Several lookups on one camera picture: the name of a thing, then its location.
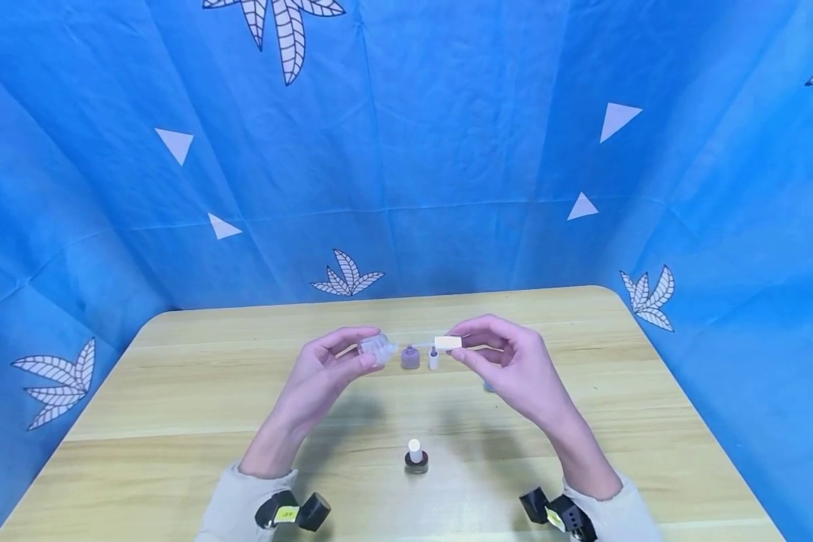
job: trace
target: sleeve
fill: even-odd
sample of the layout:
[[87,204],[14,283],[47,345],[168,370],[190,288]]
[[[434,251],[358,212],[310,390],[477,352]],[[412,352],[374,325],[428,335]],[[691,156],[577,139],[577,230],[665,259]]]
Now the sleeve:
[[608,501],[573,490],[564,479],[564,495],[582,509],[596,530],[598,542],[662,542],[659,527],[630,479],[617,474],[623,489]]
[[296,475],[293,470],[277,480],[260,480],[231,464],[214,490],[195,542],[270,542],[274,531],[256,525],[256,512],[275,493],[292,489]]

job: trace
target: white triangle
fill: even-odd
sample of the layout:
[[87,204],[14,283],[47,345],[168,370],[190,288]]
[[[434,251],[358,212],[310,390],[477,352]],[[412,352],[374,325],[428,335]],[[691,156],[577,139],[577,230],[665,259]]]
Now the white triangle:
[[169,149],[169,152],[172,153],[175,160],[178,161],[178,164],[181,166],[184,165],[184,160],[187,158],[187,153],[190,150],[190,143],[192,143],[192,137],[190,133],[180,133],[180,132],[172,132],[170,130],[162,130],[161,128],[154,128],[160,135],[160,139],[163,140],[163,143],[166,143],[166,147]]
[[630,120],[635,119],[635,115],[641,113],[640,108],[633,108],[623,106],[619,103],[608,103],[605,109],[605,120],[602,121],[602,135],[599,136],[599,142],[602,143],[605,139],[610,138]]
[[590,200],[587,199],[587,196],[584,195],[584,192],[578,194],[578,199],[574,201],[574,205],[572,206],[572,211],[570,211],[570,217],[566,218],[567,221],[571,221],[572,218],[581,218],[586,217],[587,215],[596,215],[596,207],[590,203]]
[[228,222],[223,222],[222,219],[211,215],[211,213],[208,213],[208,220],[211,221],[211,227],[214,228],[214,235],[217,236],[218,240],[243,233],[240,229],[237,229]]

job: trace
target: small glass bottle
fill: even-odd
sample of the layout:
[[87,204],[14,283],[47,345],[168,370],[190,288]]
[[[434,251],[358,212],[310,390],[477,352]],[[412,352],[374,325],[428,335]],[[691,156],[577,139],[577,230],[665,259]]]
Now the small glass bottle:
[[419,349],[413,348],[412,344],[407,344],[400,353],[400,366],[413,370],[418,369],[420,365],[422,365],[422,353],[419,352]]
[[390,343],[388,337],[380,335],[369,336],[358,343],[359,354],[373,354],[377,365],[385,365],[391,359],[391,354],[397,351],[397,344]]
[[404,456],[404,471],[407,474],[424,474],[428,472],[428,452],[422,449],[417,439],[412,439],[407,445],[407,454]]

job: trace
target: blue backdrop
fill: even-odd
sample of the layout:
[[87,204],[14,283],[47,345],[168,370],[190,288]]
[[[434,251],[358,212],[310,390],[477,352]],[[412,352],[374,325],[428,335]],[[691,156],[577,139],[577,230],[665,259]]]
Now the blue backdrop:
[[337,1],[0,2],[0,524],[163,310],[599,284],[813,540],[813,1]]

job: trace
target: dropper bottle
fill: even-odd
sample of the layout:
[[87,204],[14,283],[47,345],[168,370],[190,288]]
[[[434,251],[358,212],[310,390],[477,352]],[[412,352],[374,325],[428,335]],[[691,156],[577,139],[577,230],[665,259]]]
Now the dropper bottle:
[[388,337],[380,335],[369,336],[358,343],[359,354],[373,354],[377,365],[385,365],[397,351],[397,344],[388,341]]

